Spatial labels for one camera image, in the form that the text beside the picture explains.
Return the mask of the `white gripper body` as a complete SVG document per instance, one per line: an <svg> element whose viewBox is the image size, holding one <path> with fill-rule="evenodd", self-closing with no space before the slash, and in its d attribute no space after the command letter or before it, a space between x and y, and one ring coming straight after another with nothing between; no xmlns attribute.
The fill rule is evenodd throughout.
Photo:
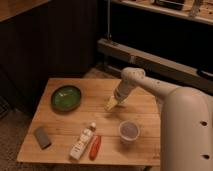
<svg viewBox="0 0 213 171"><path fill-rule="evenodd" d="M119 103L121 103L129 96L132 90L133 86L131 84L120 82L114 90L114 97Z"/></svg>

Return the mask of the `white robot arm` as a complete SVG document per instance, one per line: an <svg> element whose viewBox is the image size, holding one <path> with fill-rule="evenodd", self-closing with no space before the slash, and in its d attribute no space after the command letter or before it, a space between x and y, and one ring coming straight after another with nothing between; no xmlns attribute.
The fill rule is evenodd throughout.
<svg viewBox="0 0 213 171"><path fill-rule="evenodd" d="M115 99L122 102L136 87L163 102L160 171L213 171L213 96L127 67L121 71Z"/></svg>

